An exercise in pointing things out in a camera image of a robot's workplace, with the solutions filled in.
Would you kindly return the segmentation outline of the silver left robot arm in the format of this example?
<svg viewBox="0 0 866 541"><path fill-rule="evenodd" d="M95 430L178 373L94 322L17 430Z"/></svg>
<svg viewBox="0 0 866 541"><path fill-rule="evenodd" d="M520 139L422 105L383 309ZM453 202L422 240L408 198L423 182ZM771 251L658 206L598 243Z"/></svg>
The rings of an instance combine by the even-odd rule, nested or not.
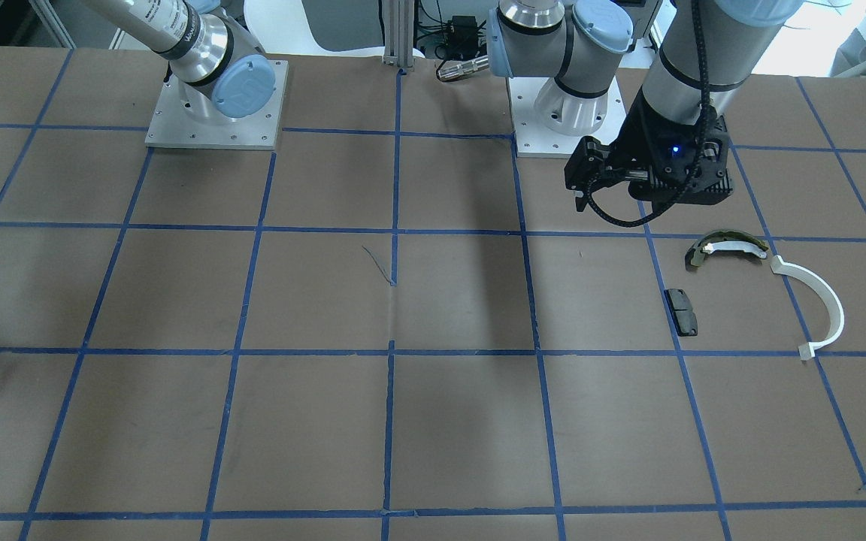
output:
<svg viewBox="0 0 866 541"><path fill-rule="evenodd" d="M635 43L628 11L612 1L501 1L486 17L487 56L498 77L544 79L534 110L580 140L564 168L577 211L613 225L599 189L628 185L652 220L675 204L714 205L734 191L724 113L736 90L796 14L800 1L685 1L616 138L595 137L597 112Z"/></svg>

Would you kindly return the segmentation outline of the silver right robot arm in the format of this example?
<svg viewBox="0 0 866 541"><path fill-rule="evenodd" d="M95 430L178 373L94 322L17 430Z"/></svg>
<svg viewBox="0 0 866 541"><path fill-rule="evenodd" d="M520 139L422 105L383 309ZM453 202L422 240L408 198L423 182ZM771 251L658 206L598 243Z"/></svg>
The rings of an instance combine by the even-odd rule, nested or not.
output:
<svg viewBox="0 0 866 541"><path fill-rule="evenodd" d="M168 62L171 73L230 119L259 112L277 78L254 35L220 1L86 1Z"/></svg>

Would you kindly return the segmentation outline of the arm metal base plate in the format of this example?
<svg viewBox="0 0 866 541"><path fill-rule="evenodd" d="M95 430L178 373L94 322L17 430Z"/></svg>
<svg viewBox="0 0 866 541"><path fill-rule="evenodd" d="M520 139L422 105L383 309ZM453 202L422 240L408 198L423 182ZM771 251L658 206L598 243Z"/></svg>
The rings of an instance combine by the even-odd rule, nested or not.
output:
<svg viewBox="0 0 866 541"><path fill-rule="evenodd" d="M567 158L583 136L611 144L621 130L626 109L616 79L599 97L566 95L551 78L507 80L518 154Z"/></svg>
<svg viewBox="0 0 866 541"><path fill-rule="evenodd" d="M166 150L268 150L274 151L280 133L289 62L269 59L275 73L274 94L257 113L230 119L209 99L171 76L162 85L154 107L145 144Z"/></svg>

